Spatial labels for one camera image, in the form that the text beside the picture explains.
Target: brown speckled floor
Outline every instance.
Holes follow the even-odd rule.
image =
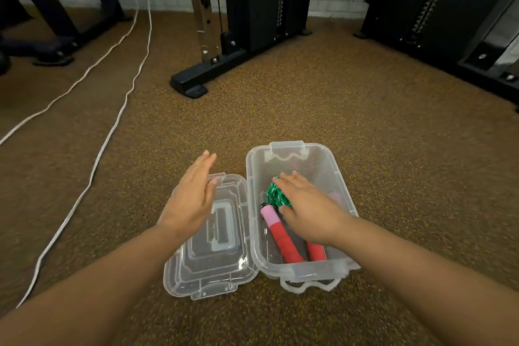
[[[0,148],[0,314],[87,184],[145,52],[147,24],[87,80]],[[273,48],[192,101],[168,85],[199,59],[192,16],[155,13],[152,50],[94,186],[45,261],[36,292],[153,225],[205,148],[215,172],[245,175],[250,148],[319,142],[334,153],[360,216],[519,290],[519,115],[507,101],[351,34],[358,22],[311,19],[314,34]],[[121,34],[66,67],[14,60],[0,78],[0,134],[47,104]],[[176,299],[161,276],[116,344],[437,344],[364,272],[330,293],[297,296],[258,276],[236,293]]]

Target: forearm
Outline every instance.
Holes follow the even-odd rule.
[[[152,227],[12,311],[0,344],[106,344],[141,292],[183,243]]]
[[[449,344],[518,344],[519,294],[366,220],[347,217],[336,238]]]

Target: right hand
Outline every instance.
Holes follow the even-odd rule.
[[[281,206],[279,212],[292,230],[308,242],[335,246],[349,213],[296,171],[272,182],[290,200],[292,208]]]

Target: red handle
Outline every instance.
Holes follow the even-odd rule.
[[[324,251],[324,246],[312,244],[310,242],[307,242],[306,246],[308,248],[308,255],[310,256],[311,261],[326,260],[326,252]]]
[[[269,230],[287,263],[304,261],[281,222],[274,223],[269,227]]]

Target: left hand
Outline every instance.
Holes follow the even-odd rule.
[[[207,181],[209,170],[217,159],[206,150],[184,174],[157,222],[167,227],[182,242],[192,237],[211,215],[218,178]]]

